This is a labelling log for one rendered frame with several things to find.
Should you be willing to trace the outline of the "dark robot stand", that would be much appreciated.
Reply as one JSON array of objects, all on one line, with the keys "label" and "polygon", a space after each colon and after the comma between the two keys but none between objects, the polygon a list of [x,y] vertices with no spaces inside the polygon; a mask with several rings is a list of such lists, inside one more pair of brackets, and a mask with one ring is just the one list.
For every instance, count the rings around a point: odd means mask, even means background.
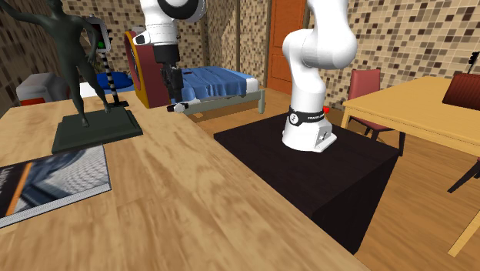
[{"label": "dark robot stand", "polygon": [[214,138],[350,253],[356,253],[398,159],[394,147],[347,129],[323,152],[282,142],[287,117],[272,116]]}]

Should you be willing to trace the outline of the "red and yellow round clock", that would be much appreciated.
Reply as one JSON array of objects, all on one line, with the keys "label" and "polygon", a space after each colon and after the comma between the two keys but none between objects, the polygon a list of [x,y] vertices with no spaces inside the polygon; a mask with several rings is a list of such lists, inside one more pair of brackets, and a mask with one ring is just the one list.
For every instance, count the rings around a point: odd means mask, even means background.
[{"label": "red and yellow round clock", "polygon": [[147,109],[169,105],[168,90],[161,74],[162,64],[155,61],[152,45],[134,44],[135,36],[136,33],[133,31],[124,34],[125,51],[135,94]]}]

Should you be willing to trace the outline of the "dark green figure statue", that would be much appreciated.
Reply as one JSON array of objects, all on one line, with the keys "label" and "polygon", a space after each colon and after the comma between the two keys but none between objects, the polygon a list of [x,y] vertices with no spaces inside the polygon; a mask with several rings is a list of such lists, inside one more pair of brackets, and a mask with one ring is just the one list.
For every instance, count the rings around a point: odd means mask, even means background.
[{"label": "dark green figure statue", "polygon": [[[85,19],[64,13],[61,0],[46,2],[52,11],[50,16],[19,12],[5,0],[0,0],[0,8],[16,20],[40,25],[54,39],[61,72],[68,83],[78,113],[65,116],[58,124],[52,153],[140,136],[142,129],[132,112],[123,107],[112,108],[98,83],[92,67],[99,40],[98,32]],[[85,112],[80,93],[80,76],[101,99],[105,107],[103,112]]]}]

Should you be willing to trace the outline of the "dark red chair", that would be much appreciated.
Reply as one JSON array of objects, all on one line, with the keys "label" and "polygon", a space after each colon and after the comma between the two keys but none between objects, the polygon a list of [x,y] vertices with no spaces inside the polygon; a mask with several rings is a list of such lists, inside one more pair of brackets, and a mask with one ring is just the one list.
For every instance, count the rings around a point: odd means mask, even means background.
[{"label": "dark red chair", "polygon": [[[458,73],[454,75],[442,102],[480,111],[480,74]],[[480,178],[480,157],[477,158],[476,164],[448,189],[448,192],[453,193],[470,178]]]}]

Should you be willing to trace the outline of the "bed with blue cover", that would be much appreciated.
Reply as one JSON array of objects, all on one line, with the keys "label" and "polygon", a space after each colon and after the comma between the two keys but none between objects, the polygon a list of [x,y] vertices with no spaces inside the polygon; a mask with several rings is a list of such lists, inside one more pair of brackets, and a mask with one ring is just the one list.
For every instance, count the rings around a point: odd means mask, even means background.
[{"label": "bed with blue cover", "polygon": [[169,112],[191,115],[198,112],[258,101],[258,112],[265,111],[265,90],[253,75],[218,66],[182,69],[182,101],[171,98]]}]

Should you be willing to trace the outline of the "blue cushion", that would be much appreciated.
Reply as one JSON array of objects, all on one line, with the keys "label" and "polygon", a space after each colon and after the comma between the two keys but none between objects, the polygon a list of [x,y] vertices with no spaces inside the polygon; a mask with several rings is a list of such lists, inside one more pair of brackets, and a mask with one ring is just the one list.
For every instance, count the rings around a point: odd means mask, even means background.
[{"label": "blue cushion", "polygon": [[[132,78],[129,77],[127,74],[125,74],[124,72],[111,72],[111,74],[116,92],[128,92],[135,90],[134,82],[132,81]],[[106,93],[111,92],[106,72],[97,74],[97,80],[99,85]]]}]

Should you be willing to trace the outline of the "toy traffic light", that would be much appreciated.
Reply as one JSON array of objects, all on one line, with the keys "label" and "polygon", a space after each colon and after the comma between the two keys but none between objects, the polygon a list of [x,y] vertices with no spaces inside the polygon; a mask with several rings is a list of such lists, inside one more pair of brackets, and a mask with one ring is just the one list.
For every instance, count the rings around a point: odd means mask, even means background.
[{"label": "toy traffic light", "polygon": [[98,39],[96,44],[96,52],[98,52],[102,58],[103,65],[106,71],[106,78],[108,80],[108,86],[113,95],[114,102],[111,103],[111,106],[114,107],[126,107],[128,106],[127,101],[120,101],[118,98],[118,93],[115,87],[114,79],[112,76],[112,71],[109,67],[106,53],[111,50],[111,39],[108,36],[108,29],[106,28],[105,23],[98,17],[95,17],[93,14],[90,14],[86,21],[89,22],[92,27],[98,32]]}]

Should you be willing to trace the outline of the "grey and black book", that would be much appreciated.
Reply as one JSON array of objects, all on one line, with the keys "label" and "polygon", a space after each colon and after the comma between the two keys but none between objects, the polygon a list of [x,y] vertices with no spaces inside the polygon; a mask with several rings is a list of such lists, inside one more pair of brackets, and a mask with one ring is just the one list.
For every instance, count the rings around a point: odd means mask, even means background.
[{"label": "grey and black book", "polygon": [[102,145],[0,167],[0,229],[111,189]]}]

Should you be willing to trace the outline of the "light wooden table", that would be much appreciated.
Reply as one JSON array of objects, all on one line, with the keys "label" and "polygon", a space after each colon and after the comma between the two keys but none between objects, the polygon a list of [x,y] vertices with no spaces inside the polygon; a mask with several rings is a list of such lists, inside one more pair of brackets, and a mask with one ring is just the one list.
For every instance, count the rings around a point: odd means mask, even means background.
[{"label": "light wooden table", "polygon": [[456,256],[480,226],[480,180],[448,188],[480,156],[480,112],[442,103],[449,79],[426,76],[344,103],[352,116],[406,134],[406,147],[356,256]]}]

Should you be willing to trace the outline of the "white and red box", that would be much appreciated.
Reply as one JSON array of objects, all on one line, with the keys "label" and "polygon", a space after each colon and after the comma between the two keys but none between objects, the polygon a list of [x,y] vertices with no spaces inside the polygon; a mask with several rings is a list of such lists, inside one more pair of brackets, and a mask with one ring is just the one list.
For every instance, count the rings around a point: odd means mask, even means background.
[{"label": "white and red box", "polygon": [[54,73],[31,74],[17,88],[21,105],[34,105],[70,99],[67,82]]}]

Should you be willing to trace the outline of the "orange door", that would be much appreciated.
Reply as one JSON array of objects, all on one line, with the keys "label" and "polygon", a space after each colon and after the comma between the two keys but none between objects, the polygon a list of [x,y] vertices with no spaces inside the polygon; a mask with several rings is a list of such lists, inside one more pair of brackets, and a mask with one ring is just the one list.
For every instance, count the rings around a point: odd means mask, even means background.
[{"label": "orange door", "polygon": [[266,86],[291,95],[292,74],[288,56],[292,32],[303,27],[306,0],[272,0]]}]

